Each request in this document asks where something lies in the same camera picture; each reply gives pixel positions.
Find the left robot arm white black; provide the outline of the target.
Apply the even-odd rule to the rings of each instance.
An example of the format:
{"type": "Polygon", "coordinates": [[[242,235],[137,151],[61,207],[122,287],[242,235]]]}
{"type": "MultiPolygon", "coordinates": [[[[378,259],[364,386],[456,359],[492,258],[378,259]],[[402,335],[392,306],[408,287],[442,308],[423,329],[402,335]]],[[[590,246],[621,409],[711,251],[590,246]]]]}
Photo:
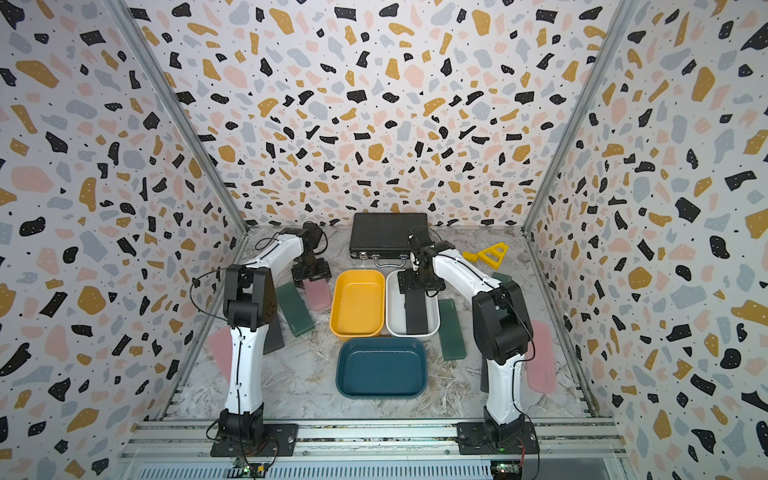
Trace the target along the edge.
{"type": "Polygon", "coordinates": [[[326,239],[319,225],[306,222],[274,234],[254,258],[214,271],[223,281],[221,319],[230,328],[232,362],[227,399],[215,422],[212,456],[255,456],[269,446],[278,456],[292,454],[288,438],[298,426],[270,427],[264,420],[262,363],[268,333],[279,325],[274,277],[289,269],[298,288],[305,281],[327,281],[330,267],[316,252],[326,239]]]}

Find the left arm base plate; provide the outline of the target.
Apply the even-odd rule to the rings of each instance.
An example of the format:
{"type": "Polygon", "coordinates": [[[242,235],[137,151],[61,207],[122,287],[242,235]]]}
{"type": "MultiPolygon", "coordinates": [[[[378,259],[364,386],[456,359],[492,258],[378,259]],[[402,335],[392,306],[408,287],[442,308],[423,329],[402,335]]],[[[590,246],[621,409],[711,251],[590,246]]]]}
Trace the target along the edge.
{"type": "Polygon", "coordinates": [[[294,453],[299,425],[296,423],[257,424],[240,428],[220,427],[210,450],[214,458],[290,457],[294,453]]]}

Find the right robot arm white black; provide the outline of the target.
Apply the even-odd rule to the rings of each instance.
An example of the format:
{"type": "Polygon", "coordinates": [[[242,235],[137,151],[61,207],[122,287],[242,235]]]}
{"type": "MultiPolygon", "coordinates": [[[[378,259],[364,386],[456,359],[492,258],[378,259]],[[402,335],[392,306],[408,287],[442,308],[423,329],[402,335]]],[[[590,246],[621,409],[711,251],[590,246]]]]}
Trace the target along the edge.
{"type": "Polygon", "coordinates": [[[397,273],[408,334],[424,335],[429,326],[428,300],[451,286],[471,302],[475,344],[486,362],[488,399],[484,407],[483,444],[494,451],[521,440],[526,414],[519,394],[521,369],[533,341],[522,289],[495,279],[464,260],[455,246],[435,242],[429,233],[408,235],[411,267],[397,273]]]}

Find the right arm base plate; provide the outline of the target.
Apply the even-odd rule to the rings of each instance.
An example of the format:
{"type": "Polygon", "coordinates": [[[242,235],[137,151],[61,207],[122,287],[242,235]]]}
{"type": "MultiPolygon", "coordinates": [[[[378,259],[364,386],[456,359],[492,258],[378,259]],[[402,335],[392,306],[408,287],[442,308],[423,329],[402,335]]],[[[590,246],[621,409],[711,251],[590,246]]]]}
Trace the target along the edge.
{"type": "Polygon", "coordinates": [[[540,452],[534,425],[526,417],[496,426],[492,420],[460,422],[456,443],[461,455],[536,455],[540,452]]]}

